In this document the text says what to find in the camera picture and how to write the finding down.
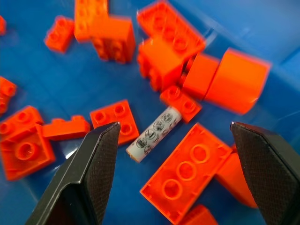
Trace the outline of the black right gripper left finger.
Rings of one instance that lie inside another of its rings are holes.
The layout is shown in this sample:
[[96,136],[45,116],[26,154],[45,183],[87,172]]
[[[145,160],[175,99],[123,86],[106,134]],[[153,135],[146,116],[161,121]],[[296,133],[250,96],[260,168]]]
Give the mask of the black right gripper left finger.
[[113,122],[90,131],[58,169],[28,225],[100,225],[112,188],[120,133]]

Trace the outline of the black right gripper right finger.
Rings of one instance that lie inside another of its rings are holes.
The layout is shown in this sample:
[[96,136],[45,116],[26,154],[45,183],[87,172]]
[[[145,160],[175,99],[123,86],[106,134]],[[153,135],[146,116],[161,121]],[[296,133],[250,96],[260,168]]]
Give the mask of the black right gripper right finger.
[[300,156],[280,135],[232,122],[243,175],[268,225],[300,223]]

